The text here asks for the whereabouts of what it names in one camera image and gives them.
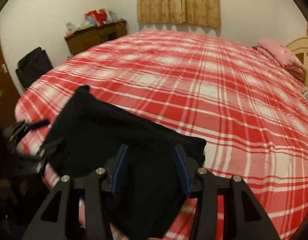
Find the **black pants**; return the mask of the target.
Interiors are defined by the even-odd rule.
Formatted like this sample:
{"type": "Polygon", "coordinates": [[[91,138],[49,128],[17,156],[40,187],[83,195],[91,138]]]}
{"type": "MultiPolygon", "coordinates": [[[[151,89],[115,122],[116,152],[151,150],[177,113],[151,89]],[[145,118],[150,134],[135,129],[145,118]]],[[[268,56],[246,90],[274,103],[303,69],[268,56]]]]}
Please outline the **black pants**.
{"type": "Polygon", "coordinates": [[[55,172],[85,177],[117,159],[106,218],[130,239],[163,237],[186,195],[174,159],[176,146],[204,163],[206,141],[179,134],[107,102],[89,86],[78,87],[57,116],[43,147],[54,146],[55,172]]]}

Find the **brown wooden door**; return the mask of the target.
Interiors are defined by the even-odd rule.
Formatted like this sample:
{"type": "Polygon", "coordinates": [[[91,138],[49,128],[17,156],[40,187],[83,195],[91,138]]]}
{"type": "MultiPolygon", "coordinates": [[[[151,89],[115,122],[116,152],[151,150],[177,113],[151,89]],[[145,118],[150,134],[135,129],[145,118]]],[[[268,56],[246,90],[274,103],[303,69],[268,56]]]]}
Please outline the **brown wooden door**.
{"type": "Polygon", "coordinates": [[[0,125],[3,128],[14,124],[15,119],[15,106],[20,98],[10,74],[5,64],[0,44],[0,125]]]}

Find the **black suitcase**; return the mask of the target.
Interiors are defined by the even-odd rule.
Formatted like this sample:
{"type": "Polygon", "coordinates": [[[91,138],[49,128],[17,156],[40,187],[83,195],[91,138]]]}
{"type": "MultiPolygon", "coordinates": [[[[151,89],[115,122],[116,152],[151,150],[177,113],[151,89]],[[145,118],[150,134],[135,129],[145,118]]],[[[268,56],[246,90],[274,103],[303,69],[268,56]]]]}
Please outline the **black suitcase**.
{"type": "Polygon", "coordinates": [[[51,69],[53,69],[53,66],[46,50],[38,47],[18,62],[15,73],[22,87],[26,90],[51,69]]]}

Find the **red white plaid bed cover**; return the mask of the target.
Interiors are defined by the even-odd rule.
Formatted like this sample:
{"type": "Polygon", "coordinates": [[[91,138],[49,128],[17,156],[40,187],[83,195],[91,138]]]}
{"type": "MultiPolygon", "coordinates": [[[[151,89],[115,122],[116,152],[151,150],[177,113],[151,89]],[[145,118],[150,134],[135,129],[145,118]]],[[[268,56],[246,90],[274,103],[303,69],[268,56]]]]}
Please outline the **red white plaid bed cover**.
{"type": "Polygon", "coordinates": [[[239,174],[289,239],[308,212],[308,102],[303,83],[253,48],[143,31],[82,52],[34,82],[17,120],[54,120],[74,90],[207,141],[205,166],[239,174]]]}

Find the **brown wooden dresser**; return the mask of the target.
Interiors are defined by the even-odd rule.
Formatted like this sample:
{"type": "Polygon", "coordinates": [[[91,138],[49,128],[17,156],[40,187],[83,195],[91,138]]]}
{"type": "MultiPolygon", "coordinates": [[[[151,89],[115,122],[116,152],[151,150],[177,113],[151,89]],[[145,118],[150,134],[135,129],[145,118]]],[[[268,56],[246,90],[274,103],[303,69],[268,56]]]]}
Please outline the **brown wooden dresser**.
{"type": "Polygon", "coordinates": [[[67,35],[65,41],[70,55],[76,55],[93,46],[127,35],[127,21],[124,19],[101,26],[78,30],[67,35]]]}

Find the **red items on dresser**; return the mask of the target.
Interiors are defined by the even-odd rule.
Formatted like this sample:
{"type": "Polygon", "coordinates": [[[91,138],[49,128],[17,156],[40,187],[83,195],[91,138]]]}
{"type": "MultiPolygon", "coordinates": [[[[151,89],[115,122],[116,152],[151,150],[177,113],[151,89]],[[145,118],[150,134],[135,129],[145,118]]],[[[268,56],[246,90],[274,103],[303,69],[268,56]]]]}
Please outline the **red items on dresser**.
{"type": "Polygon", "coordinates": [[[101,26],[117,22],[119,18],[113,11],[107,9],[92,10],[85,14],[85,19],[92,25],[101,26]]]}

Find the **folded pink blanket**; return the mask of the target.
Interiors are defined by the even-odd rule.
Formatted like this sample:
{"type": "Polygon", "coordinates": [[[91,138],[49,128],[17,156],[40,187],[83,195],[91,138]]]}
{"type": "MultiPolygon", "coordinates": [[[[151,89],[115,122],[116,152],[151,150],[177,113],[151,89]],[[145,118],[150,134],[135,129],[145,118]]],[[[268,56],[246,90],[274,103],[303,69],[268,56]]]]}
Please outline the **folded pink blanket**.
{"type": "Polygon", "coordinates": [[[284,68],[302,83],[305,82],[307,70],[292,51],[269,37],[258,38],[257,44],[257,51],[265,55],[276,66],[284,68]]]}

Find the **cream wooden headboard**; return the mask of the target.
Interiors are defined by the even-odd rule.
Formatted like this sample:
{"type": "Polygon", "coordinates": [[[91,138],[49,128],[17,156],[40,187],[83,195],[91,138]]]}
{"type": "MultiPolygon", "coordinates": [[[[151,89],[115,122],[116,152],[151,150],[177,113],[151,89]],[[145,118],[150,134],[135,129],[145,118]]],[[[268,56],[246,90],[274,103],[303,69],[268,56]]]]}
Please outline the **cream wooden headboard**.
{"type": "Polygon", "coordinates": [[[307,72],[304,84],[308,88],[308,36],[290,42],[287,48],[297,56],[306,68],[307,72]]]}

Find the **beige patterned window curtain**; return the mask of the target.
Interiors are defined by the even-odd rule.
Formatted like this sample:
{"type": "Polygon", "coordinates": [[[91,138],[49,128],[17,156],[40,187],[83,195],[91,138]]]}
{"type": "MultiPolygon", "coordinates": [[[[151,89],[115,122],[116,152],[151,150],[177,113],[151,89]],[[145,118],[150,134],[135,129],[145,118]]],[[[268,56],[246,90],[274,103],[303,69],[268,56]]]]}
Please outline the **beige patterned window curtain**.
{"type": "Polygon", "coordinates": [[[137,0],[138,23],[221,27],[220,0],[137,0]]]}

